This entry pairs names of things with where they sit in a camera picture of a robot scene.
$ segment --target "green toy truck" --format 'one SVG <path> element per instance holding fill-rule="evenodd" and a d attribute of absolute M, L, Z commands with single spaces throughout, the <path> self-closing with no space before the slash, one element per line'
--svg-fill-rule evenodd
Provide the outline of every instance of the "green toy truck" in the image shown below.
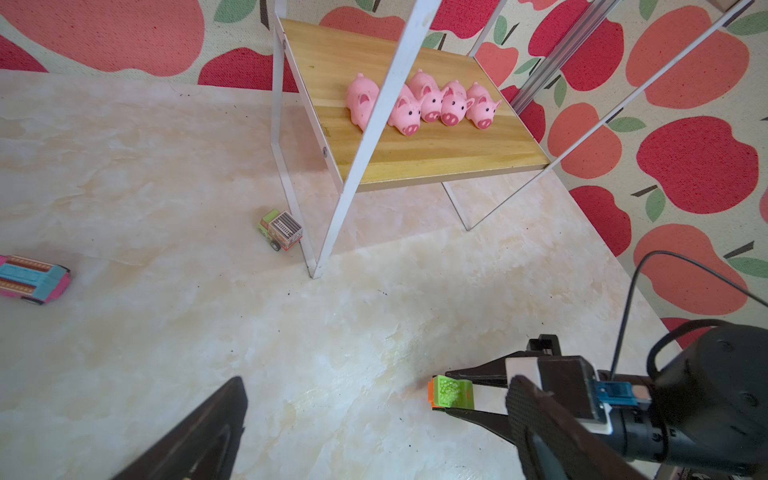
<path fill-rule="evenodd" d="M 259 231 L 270 241 L 272 249 L 276 252 L 288 251 L 301 240 L 304 229 L 285 211 L 272 210 L 259 222 Z"/>

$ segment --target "white metal frame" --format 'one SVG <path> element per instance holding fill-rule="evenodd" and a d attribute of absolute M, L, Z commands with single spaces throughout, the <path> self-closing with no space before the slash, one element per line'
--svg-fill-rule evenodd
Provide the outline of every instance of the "white metal frame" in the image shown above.
<path fill-rule="evenodd" d="M 333 251 L 333 245 L 336 243 L 336 239 L 338 238 L 344 223 L 344 218 L 346 218 L 349 206 L 352 204 L 352 199 L 357 192 L 357 187 L 360 185 L 362 176 L 368 167 L 368 163 L 371 161 L 371 156 L 376 148 L 376 144 L 379 143 L 379 139 L 381 138 L 387 119 L 389 118 L 389 113 L 395 106 L 400 89 L 406 82 L 408 73 L 411 71 L 413 62 L 416 60 L 416 55 L 419 54 L 419 49 L 429 31 L 429 26 L 432 24 L 432 20 L 435 18 L 439 6 L 440 0 L 416 0 L 413 5 L 411 15 L 406 22 L 406 27 L 397 44 L 397 50 L 392 59 L 392 64 L 389 66 L 389 71 L 387 71 L 384 84 L 379 92 L 379 98 L 373 107 L 368 127 L 362 134 L 362 140 L 357 149 L 355 159 L 352 162 L 352 167 L 349 170 L 349 175 L 346 178 L 346 182 L 344 182 L 341 187 L 339 200 L 336 203 L 336 209 L 333 211 L 333 217 L 328 226 L 328 231 L 326 232 L 325 240 L 323 241 L 317 261 L 315 261 L 310 236 L 305 235 L 301 240 L 300 245 L 302 252 L 304 253 L 304 260 L 306 261 L 306 266 L 310 270 L 310 276 L 312 278 L 320 278 L 323 275 L 325 266 Z M 319 121 L 317 120 L 314 108 L 310 102 L 309 95 L 306 93 L 301 73 L 293 59 L 293 53 L 290 50 L 290 40 L 286 38 L 283 26 L 280 24 L 280 18 L 285 18 L 286 13 L 286 0 L 276 0 L 276 21 L 274 22 L 275 45 L 272 70 L 272 152 L 274 153 L 275 161 L 277 162 L 277 168 L 280 172 L 280 180 L 282 181 L 283 189 L 286 192 L 286 198 L 291 209 L 291 214 L 299 223 L 306 225 L 303 221 L 301 209 L 299 208 L 299 203 L 296 199 L 296 193 L 293 190 L 293 184 L 290 180 L 283 152 L 280 149 L 280 120 L 283 110 L 283 56 L 285 54 L 288 55 L 288 62 L 293 71 L 293 76 L 296 79 L 296 84 L 299 85 L 302 101 L 310 116 L 310 122 L 313 123 L 315 135 L 317 136 L 319 144 L 323 147 L 323 154 L 326 158 L 326 162 L 329 162 L 329 168 L 330 164 L 333 164 L 333 169 L 336 169 L 336 172 L 338 172 L 338 168 L 336 162 L 333 161 L 330 148 L 328 148 L 325 135 L 323 134 L 323 129 L 319 127 Z"/>
<path fill-rule="evenodd" d="M 333 251 L 333 246 L 339 236 L 339 232 L 341 231 L 344 219 L 349 212 L 349 206 L 352 204 L 352 200 L 355 196 L 355 193 L 357 192 L 358 186 L 360 185 L 362 176 L 368 167 L 368 163 L 371 160 L 371 156 L 373 155 L 373 151 L 376 148 L 376 144 L 379 143 L 379 139 L 381 138 L 382 132 L 389 117 L 389 112 L 392 111 L 400 89 L 406 82 L 408 73 L 410 72 L 411 67 L 413 66 L 413 62 L 419 53 L 419 49 L 421 48 L 422 41 L 429 31 L 429 26 L 432 24 L 435 13 L 437 13 L 437 9 L 440 6 L 440 0 L 415 0 L 413 10 L 411 11 L 411 15 L 406 22 L 406 27 L 403 30 L 402 36 L 400 37 L 395 56 L 392 59 L 392 64 L 389 66 L 389 71 L 387 72 L 384 84 L 382 85 L 379 99 L 376 101 L 376 105 L 374 105 L 368 127 L 362 135 L 360 146 L 358 147 L 346 182 L 342 182 L 341 175 L 339 174 L 338 167 L 336 166 L 336 162 L 333 160 L 333 153 L 331 152 L 328 142 L 325 138 L 325 134 L 323 133 L 323 129 L 320 125 L 317 114 L 314 111 L 310 97 L 306 92 L 306 87 L 301 77 L 301 72 L 299 71 L 298 66 L 296 65 L 296 61 L 293 57 L 293 53 L 291 52 L 290 42 L 285 35 L 282 24 L 280 23 L 280 19 L 286 17 L 286 2 L 287 0 L 275 1 L 276 18 L 275 22 L 273 23 L 275 25 L 275 32 L 272 72 L 273 100 L 271 144 L 275 161 L 277 163 L 277 169 L 280 172 L 280 181 L 283 184 L 283 189 L 286 193 L 286 198 L 288 200 L 291 214 L 299 223 L 306 226 L 303 215 L 301 214 L 299 202 L 296 199 L 296 192 L 293 189 L 293 184 L 291 182 L 285 159 L 283 157 L 283 152 L 280 149 L 280 122 L 283 111 L 283 68 L 284 57 L 287 56 L 291 70 L 293 71 L 293 76 L 296 79 L 296 85 L 300 91 L 302 103 L 304 104 L 304 107 L 310 118 L 310 123 L 313 126 L 316 139 L 322 149 L 323 156 L 326 159 L 329 171 L 333 176 L 334 184 L 339 190 L 339 200 L 336 203 L 333 217 L 331 218 L 330 225 L 328 226 L 325 239 L 321 246 L 319 258 L 317 260 L 315 259 L 315 254 L 312 243 L 310 241 L 308 230 L 305 230 L 304 238 L 300 242 L 301 249 L 304 254 L 304 260 L 306 261 L 306 266 L 310 271 L 310 276 L 312 278 L 320 278 L 323 275 L 325 266 Z M 482 43 L 485 41 L 486 36 L 494 28 L 496 20 L 501 14 L 506 2 L 507 0 L 500 0 L 491 18 L 488 20 L 485 28 L 483 28 L 477 40 L 475 41 L 472 50 L 469 52 L 469 56 L 475 57 L 475 54 L 480 49 Z M 751 2 L 752 0 L 740 0 L 738 3 L 736 3 L 730 10 L 728 10 L 728 12 L 726 12 L 716 22 L 714 22 L 711 27 L 709 27 L 702 35 L 700 35 L 696 40 L 688 45 L 680 54 L 670 60 L 665 66 L 657 71 L 656 74 L 645 81 L 645 83 L 643 83 L 640 87 L 636 88 L 621 103 L 619 103 L 615 108 L 603 116 L 595 126 L 590 128 L 587 133 L 585 133 L 578 141 L 573 143 L 558 158 L 552 161 L 544 170 L 539 172 L 526 184 L 517 189 L 512 195 L 507 197 L 496 208 L 485 215 L 485 217 L 480 219 L 480 221 L 475 225 L 470 224 L 469 218 L 461 208 L 458 199 L 451 190 L 451 187 L 446 182 L 443 182 L 442 185 L 445 188 L 445 192 L 448 194 L 451 202 L 453 203 L 453 206 L 456 209 L 456 213 L 464 224 L 465 229 L 471 230 L 472 228 L 476 227 L 485 218 L 488 218 L 488 216 L 493 214 L 501 205 L 509 201 L 509 199 L 511 199 L 513 196 L 525 191 L 531 185 L 536 183 L 541 177 L 552 171 L 552 169 L 554 169 L 557 164 L 559 164 L 568 154 L 570 154 L 576 147 L 578 147 L 583 141 L 592 135 L 598 128 L 602 127 L 605 123 L 607 123 L 607 121 L 612 119 L 612 117 L 615 116 L 622 108 L 632 102 L 648 86 L 656 81 L 661 75 L 666 73 L 677 62 L 685 57 L 685 55 L 696 48 L 701 42 L 706 40 L 718 28 L 726 24 L 735 15 L 741 13 L 742 10 L 744 10 Z M 603 2 L 600 2 L 601 7 L 593 9 L 594 15 L 596 15 L 594 18 L 599 18 L 600 21 L 602 21 L 602 19 L 605 18 L 605 15 L 610 12 L 616 3 L 617 2 L 615 0 L 604 0 Z M 599 25 L 599 22 L 597 22 L 596 25 L 591 25 L 592 23 L 593 22 L 585 22 L 584 25 L 582 25 L 583 28 L 579 28 L 578 31 L 575 31 L 573 35 L 569 35 L 569 38 L 571 38 L 571 36 L 573 37 L 569 42 L 566 42 L 568 45 L 565 45 L 568 47 L 567 49 L 569 51 L 574 50 L 574 45 L 577 43 L 580 45 L 580 42 L 583 42 L 586 37 L 588 37 L 588 33 L 585 34 L 586 31 L 591 33 L 594 28 Z M 558 64 L 556 61 L 554 61 L 554 59 L 550 63 L 551 65 Z M 530 96 L 531 99 L 533 98 L 533 94 L 526 95 L 526 97 L 528 96 Z"/>
<path fill-rule="evenodd" d="M 563 161 L 564 158 L 566 158 L 568 156 L 568 154 L 570 154 L 573 150 L 575 150 L 576 147 L 578 147 L 579 145 L 581 145 L 582 142 L 587 140 L 587 138 L 589 138 L 590 135 L 592 135 L 595 131 L 597 131 L 598 128 L 602 127 L 609 120 L 611 120 L 613 117 L 615 117 L 619 113 L 619 111 L 621 111 L 622 109 L 624 109 L 624 107 L 629 105 L 638 95 L 643 93 L 643 91 L 646 88 L 650 87 L 650 85 L 653 84 L 659 77 L 661 77 L 661 75 L 667 73 L 667 71 L 670 68 L 672 68 L 677 62 L 682 60 L 683 57 L 688 55 L 694 48 L 699 46 L 699 44 L 701 44 L 704 40 L 707 40 L 707 38 L 709 38 L 709 36 L 712 35 L 718 28 L 724 26 L 726 23 L 731 21 L 733 19 L 733 17 L 735 17 L 736 15 L 741 14 L 744 10 L 746 10 L 746 8 L 749 7 L 750 4 L 753 1 L 754 0 L 740 0 L 739 2 L 737 2 L 733 7 L 731 7 L 727 12 L 725 12 L 720 18 L 718 18 L 706 31 L 704 31 L 704 33 L 702 33 L 701 35 L 699 35 L 698 38 L 696 38 L 694 41 L 692 41 L 690 43 L 690 45 L 688 45 L 683 51 L 681 51 L 679 54 L 677 54 L 674 58 L 672 58 L 672 60 L 670 60 L 659 71 L 657 71 L 654 75 L 652 75 L 650 78 L 648 78 L 645 81 L 645 83 L 643 83 L 641 86 L 635 88 L 634 91 L 632 91 L 632 93 L 630 93 L 624 100 L 622 100 L 618 105 L 616 105 L 613 109 L 611 109 L 611 111 L 609 111 L 606 115 L 604 115 L 596 123 L 596 125 L 594 125 L 592 128 L 590 128 L 587 131 L 587 133 L 582 135 L 581 138 L 579 138 L 568 149 L 566 149 L 559 157 L 555 158 L 549 165 L 547 165 L 547 167 L 544 170 L 540 171 L 535 177 L 533 177 L 528 182 L 523 184 L 522 187 L 518 188 L 509 197 L 504 199 L 504 201 L 502 201 L 499 205 L 497 205 L 493 210 L 488 212 L 483 218 L 481 218 L 474 225 L 470 224 L 469 218 L 466 216 L 466 214 L 463 212 L 463 210 L 459 206 L 458 199 L 453 194 L 450 186 L 445 184 L 445 183 L 443 183 L 443 187 L 445 188 L 445 192 L 450 197 L 451 202 L 453 203 L 453 206 L 456 209 L 456 213 L 458 214 L 458 217 L 462 220 L 462 223 L 464 224 L 464 228 L 467 231 L 469 231 L 472 228 L 477 227 L 483 220 L 485 220 L 486 218 L 490 217 L 496 210 L 498 210 L 499 207 L 501 207 L 502 205 L 506 204 L 509 201 L 509 199 L 513 198 L 515 195 L 519 195 L 520 193 L 526 191 L 528 188 L 532 187 L 533 184 L 538 182 L 544 175 L 546 175 L 547 173 L 551 172 L 560 162 Z M 599 18 L 599 15 L 603 15 L 602 18 L 600 19 L 600 22 L 602 22 L 602 20 L 605 18 L 605 16 L 607 16 L 608 13 L 610 13 L 610 11 L 613 9 L 613 7 L 616 4 L 617 4 L 617 2 L 615 2 L 614 0 L 608 0 L 608 1 L 602 2 L 602 5 L 598 5 L 598 7 L 600 7 L 600 8 L 596 8 L 595 10 L 593 10 L 594 15 L 596 15 L 595 18 Z M 494 16 L 498 17 L 498 14 L 500 12 L 501 12 L 501 9 L 497 8 L 497 11 L 494 12 Z M 493 23 L 495 23 L 495 17 L 491 19 L 491 21 L 488 23 L 489 25 L 492 25 Z M 599 25 L 600 22 L 597 22 L 597 24 L 594 25 L 594 27 L 591 28 L 591 30 L 589 30 L 589 32 L 591 33 Z M 568 45 L 566 45 L 566 47 L 570 49 L 569 51 L 571 51 L 571 53 L 573 51 L 575 51 L 575 49 L 578 48 L 578 46 L 581 45 L 581 43 L 584 42 L 586 37 L 588 37 L 588 34 L 586 36 L 582 35 L 584 33 L 584 31 L 587 31 L 587 30 L 588 30 L 588 25 L 582 25 L 582 28 L 579 29 L 580 33 L 579 33 L 578 38 L 576 38 L 576 35 L 575 35 L 574 38 L 571 38 L 570 40 L 568 40 Z M 482 36 L 483 35 L 487 35 L 488 31 L 489 31 L 489 28 L 488 28 L 488 25 L 486 25 L 486 28 L 483 30 L 483 32 L 481 34 L 481 37 L 478 39 L 479 44 L 481 44 L 483 39 L 484 39 Z M 579 39 L 580 39 L 581 43 L 578 43 L 578 45 L 576 45 L 574 47 L 575 43 L 578 42 Z M 479 49 L 479 44 L 475 43 L 475 47 L 472 48 L 472 51 L 477 52 L 477 50 Z M 544 84 L 544 82 L 545 82 L 545 80 L 539 82 L 540 83 L 540 85 L 538 86 L 539 89 L 541 89 L 541 86 Z M 535 91 L 533 93 L 528 92 L 527 96 L 529 98 L 527 99 L 526 105 L 531 102 L 531 100 L 533 99 L 535 93 L 536 93 Z"/>

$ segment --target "apple stem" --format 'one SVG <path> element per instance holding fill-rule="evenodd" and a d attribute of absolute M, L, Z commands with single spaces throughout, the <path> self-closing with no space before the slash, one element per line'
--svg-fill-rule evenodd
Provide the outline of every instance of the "apple stem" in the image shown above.
<path fill-rule="evenodd" d="M 611 117 L 611 118 L 608 118 L 608 119 L 605 121 L 605 123 L 606 123 L 606 124 L 609 124 L 609 123 L 611 122 L 611 120 L 613 120 L 614 118 L 616 118 L 616 116 L 617 116 L 617 115 L 619 115 L 619 114 L 620 114 L 620 113 L 621 113 L 623 110 L 624 110 L 623 108 L 619 108 L 619 109 L 616 111 L 616 113 L 613 115 L 613 117 Z"/>
<path fill-rule="evenodd" d="M 538 64 L 539 64 L 539 63 L 541 63 L 541 59 L 540 59 L 540 58 L 539 58 L 539 59 L 536 61 L 536 63 L 534 63 L 534 64 L 533 64 L 533 66 L 531 67 L 531 70 L 529 70 L 529 71 L 528 71 L 528 76 L 529 76 L 529 77 L 530 77 L 531 75 L 533 75 L 533 70 L 535 70 L 535 69 L 536 69 L 536 67 L 538 67 Z"/>
<path fill-rule="evenodd" d="M 658 185 L 653 185 L 651 187 L 644 188 L 643 190 L 640 190 L 639 192 L 635 192 L 635 193 L 633 193 L 631 195 L 632 195 L 632 197 L 642 197 L 643 195 L 647 194 L 648 192 L 652 192 L 652 191 L 656 190 L 658 187 L 659 187 Z"/>
<path fill-rule="evenodd" d="M 262 25 L 264 25 L 266 29 L 269 30 L 270 29 L 270 11 L 266 8 L 266 0 L 260 0 L 259 13 L 261 14 Z"/>
<path fill-rule="evenodd" d="M 748 252 L 748 251 L 750 251 L 750 250 L 752 250 L 754 248 L 755 248 L 755 240 L 752 240 L 747 245 L 739 247 L 739 248 L 735 249 L 733 252 L 726 253 L 725 255 L 723 255 L 723 258 L 724 259 L 729 259 L 731 257 L 735 257 L 736 255 L 741 255 L 744 252 Z"/>
<path fill-rule="evenodd" d="M 502 45 L 504 44 L 505 41 L 507 41 L 507 38 L 509 38 L 509 35 L 512 35 L 512 32 L 515 31 L 515 29 L 518 27 L 518 25 L 520 25 L 520 23 L 516 23 L 514 26 L 512 26 L 512 28 L 509 30 L 509 33 L 507 34 L 507 36 L 504 37 L 504 40 L 502 40 Z"/>
<path fill-rule="evenodd" d="M 553 81 L 549 82 L 549 85 L 547 85 L 546 87 L 544 87 L 544 89 L 545 89 L 545 90 L 549 90 L 550 88 L 552 88 L 552 85 L 554 85 L 554 84 L 555 84 L 555 83 L 556 83 L 558 80 L 560 80 L 560 77 L 561 77 L 561 76 L 562 76 L 562 75 L 558 75 L 557 77 L 555 77 Z"/>

